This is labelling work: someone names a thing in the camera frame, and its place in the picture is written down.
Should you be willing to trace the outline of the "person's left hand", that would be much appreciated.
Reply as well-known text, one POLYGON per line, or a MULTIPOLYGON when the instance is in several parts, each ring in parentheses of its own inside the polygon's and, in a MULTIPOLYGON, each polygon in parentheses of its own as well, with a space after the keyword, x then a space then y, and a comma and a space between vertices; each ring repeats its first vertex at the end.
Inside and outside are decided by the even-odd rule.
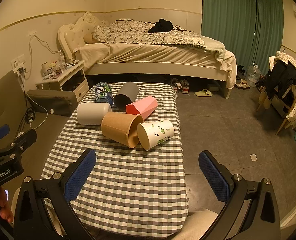
POLYGON ((2 186, 0 186, 0 217, 8 223, 13 222, 13 213, 7 200, 7 195, 2 186))

